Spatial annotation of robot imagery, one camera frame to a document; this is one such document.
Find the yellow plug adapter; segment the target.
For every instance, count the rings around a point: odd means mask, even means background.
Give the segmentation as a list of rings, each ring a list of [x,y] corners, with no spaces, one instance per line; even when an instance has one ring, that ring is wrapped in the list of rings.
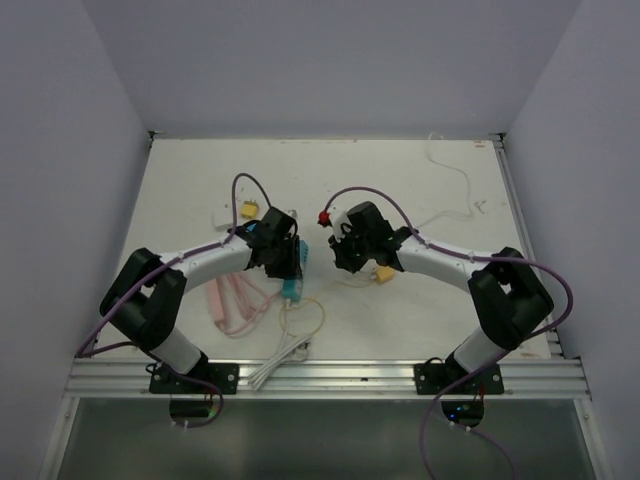
[[[260,212],[260,205],[253,200],[244,201],[240,208],[240,216],[244,219],[255,219]]]

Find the teal power strip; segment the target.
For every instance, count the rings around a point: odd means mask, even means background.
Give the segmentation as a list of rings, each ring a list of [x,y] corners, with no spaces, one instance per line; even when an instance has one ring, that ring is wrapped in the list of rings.
[[[300,272],[296,278],[286,279],[283,281],[281,294],[285,300],[289,300],[291,302],[299,302],[301,300],[304,285],[304,272],[307,265],[308,254],[308,244],[304,240],[301,240],[299,243]]]

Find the white plug adapter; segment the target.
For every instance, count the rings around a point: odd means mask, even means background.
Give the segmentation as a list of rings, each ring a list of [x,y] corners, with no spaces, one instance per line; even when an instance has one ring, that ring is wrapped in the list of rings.
[[[227,231],[233,225],[232,214],[228,211],[214,211],[211,220],[212,227],[216,232]]]

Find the pink power strip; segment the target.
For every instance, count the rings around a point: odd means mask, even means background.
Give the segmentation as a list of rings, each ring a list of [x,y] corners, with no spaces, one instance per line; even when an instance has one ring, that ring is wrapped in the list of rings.
[[[205,285],[213,325],[227,338],[238,339],[254,329],[279,298],[245,273],[226,274]]]

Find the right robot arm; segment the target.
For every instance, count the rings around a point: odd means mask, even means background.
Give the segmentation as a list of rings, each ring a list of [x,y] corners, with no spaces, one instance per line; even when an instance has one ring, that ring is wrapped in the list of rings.
[[[470,391],[481,380],[480,367],[519,347],[554,309],[537,275],[513,248],[475,260],[470,252],[418,238],[408,226],[393,228],[369,201],[348,211],[332,206],[318,215],[318,224],[332,229],[328,243],[339,269],[356,273],[374,261],[470,295],[479,326],[446,358],[440,375],[454,391]]]

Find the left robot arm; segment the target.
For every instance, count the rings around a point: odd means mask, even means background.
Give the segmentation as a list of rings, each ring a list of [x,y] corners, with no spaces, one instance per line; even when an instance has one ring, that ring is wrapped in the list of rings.
[[[176,327],[183,296],[220,276],[262,267],[269,278],[302,277],[297,220],[271,207],[259,220],[186,251],[134,251],[103,298],[99,312],[135,346],[162,362],[185,392],[212,381],[208,357]]]

